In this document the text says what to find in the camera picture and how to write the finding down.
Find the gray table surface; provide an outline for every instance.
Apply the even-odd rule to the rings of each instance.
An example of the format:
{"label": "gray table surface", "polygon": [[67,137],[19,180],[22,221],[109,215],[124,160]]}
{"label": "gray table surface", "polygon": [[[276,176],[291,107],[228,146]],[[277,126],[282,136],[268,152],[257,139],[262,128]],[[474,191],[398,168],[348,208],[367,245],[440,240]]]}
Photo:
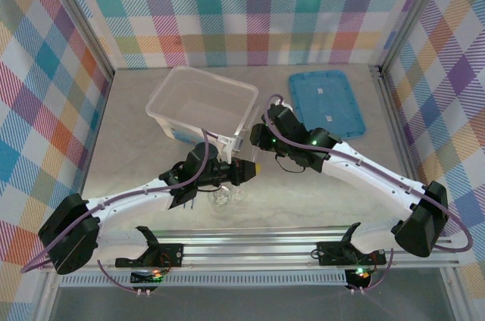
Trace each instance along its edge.
{"label": "gray table surface", "polygon": [[[261,113],[268,96],[275,92],[291,102],[288,78],[293,73],[340,69],[347,75],[357,98],[367,132],[348,142],[370,159],[403,173],[380,97],[363,64],[277,67],[220,67],[203,69],[258,87],[256,104]],[[116,73],[102,119],[89,169],[84,198],[110,195],[147,183],[183,161],[191,145],[168,138],[145,112],[149,96],[170,69],[120,70]],[[246,140],[238,157],[250,159],[252,146]],[[392,214],[370,195],[350,185],[307,170],[301,174],[282,171],[274,155],[260,151],[262,172],[247,182],[244,198],[216,207],[208,194],[199,193],[193,210],[182,207],[147,214],[123,227],[138,225],[160,229],[223,229],[242,227],[338,226],[357,221],[382,220]],[[282,159],[297,170],[291,160]]]}

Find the plaid wallpaper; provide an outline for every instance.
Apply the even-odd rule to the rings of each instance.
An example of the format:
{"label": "plaid wallpaper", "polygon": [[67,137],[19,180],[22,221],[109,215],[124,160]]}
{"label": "plaid wallpaper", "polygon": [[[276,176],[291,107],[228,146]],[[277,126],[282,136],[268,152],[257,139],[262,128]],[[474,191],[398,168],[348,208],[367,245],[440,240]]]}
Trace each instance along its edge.
{"label": "plaid wallpaper", "polygon": [[116,67],[372,63],[412,0],[79,0]]}
{"label": "plaid wallpaper", "polygon": [[[462,263],[485,315],[485,0],[431,0],[390,73],[394,99],[425,182],[449,190],[474,236]],[[458,232],[455,224],[449,234]]]}
{"label": "plaid wallpaper", "polygon": [[0,320],[24,321],[36,233],[86,171],[108,81],[59,0],[0,0]]}

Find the blue plastic tray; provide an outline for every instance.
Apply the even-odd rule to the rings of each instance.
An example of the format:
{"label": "blue plastic tray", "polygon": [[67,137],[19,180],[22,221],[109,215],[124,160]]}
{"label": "blue plastic tray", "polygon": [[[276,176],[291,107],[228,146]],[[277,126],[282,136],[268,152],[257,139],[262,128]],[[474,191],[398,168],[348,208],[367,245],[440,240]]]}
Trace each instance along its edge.
{"label": "blue plastic tray", "polygon": [[365,124],[347,76],[340,70],[295,73],[289,77],[293,110],[307,130],[325,128],[341,138],[365,133]]}

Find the white plastic container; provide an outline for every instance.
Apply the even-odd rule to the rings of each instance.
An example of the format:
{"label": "white plastic container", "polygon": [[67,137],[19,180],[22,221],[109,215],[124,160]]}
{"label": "white plastic container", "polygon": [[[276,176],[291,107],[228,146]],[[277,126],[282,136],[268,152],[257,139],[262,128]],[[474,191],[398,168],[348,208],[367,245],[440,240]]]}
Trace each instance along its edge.
{"label": "white plastic container", "polygon": [[201,128],[236,140],[257,97],[253,85],[192,67],[175,67],[145,109],[167,136],[182,142],[202,142]]}

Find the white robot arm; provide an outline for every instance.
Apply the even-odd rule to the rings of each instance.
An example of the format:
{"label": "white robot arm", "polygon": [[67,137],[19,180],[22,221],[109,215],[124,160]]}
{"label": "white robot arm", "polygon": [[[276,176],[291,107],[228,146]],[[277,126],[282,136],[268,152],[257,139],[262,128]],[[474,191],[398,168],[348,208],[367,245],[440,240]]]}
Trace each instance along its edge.
{"label": "white robot arm", "polygon": [[346,253],[355,260],[376,250],[400,246],[419,257],[430,255],[448,216],[423,197],[447,207],[444,186],[438,182],[425,185],[400,176],[364,157],[325,129],[306,130],[287,104],[271,105],[262,119],[270,121],[271,129],[268,123],[253,126],[253,145],[289,157],[302,167],[341,179],[374,196],[395,215],[379,223],[353,224],[339,244],[321,244],[322,254],[343,256]]}
{"label": "white robot arm", "polygon": [[[357,264],[369,254],[396,246],[419,257],[430,255],[448,217],[422,197],[430,197],[447,207],[446,190],[442,185],[432,182],[425,186],[406,179],[362,156],[325,129],[307,131],[288,105],[273,105],[267,114],[279,135],[275,137],[268,126],[256,124],[251,132],[253,145],[287,156],[300,166],[341,179],[373,195],[395,214],[394,218],[379,223],[353,224],[340,242],[318,243],[319,253],[323,254],[321,264],[325,261],[332,265]],[[328,151],[313,151],[312,146],[328,148]],[[197,145],[186,161],[136,189],[88,201],[78,194],[66,197],[39,230],[39,237],[46,247],[74,220],[95,208],[98,210],[95,216],[86,217],[50,249],[48,255],[56,271],[71,273],[90,259],[115,259],[116,264],[122,266],[165,266],[160,257],[161,245],[148,228],[139,226],[130,231],[112,228],[145,213],[185,204],[194,199],[200,186],[219,186],[222,182],[239,185],[258,172],[254,163],[245,160],[219,161],[217,149],[211,145],[205,169],[195,182],[170,191],[159,191],[192,178],[202,165],[204,147],[203,143]],[[176,254],[182,251],[183,245],[172,246]]]}
{"label": "white robot arm", "polygon": [[[218,160],[216,147],[208,146],[208,160],[203,170],[200,169],[205,144],[199,143],[185,161],[143,186],[86,201],[79,194],[67,196],[39,230],[40,240],[57,273],[72,273],[91,259],[115,260],[115,264],[122,266],[166,266],[161,254],[167,251],[179,254],[183,245],[162,249],[144,226],[128,231],[113,228],[144,214],[185,204],[194,199],[199,187],[218,187],[224,182],[238,186],[258,173],[258,166],[247,160],[232,158],[230,164]],[[199,171],[199,176],[191,182]],[[61,234],[66,235],[57,242]]]}

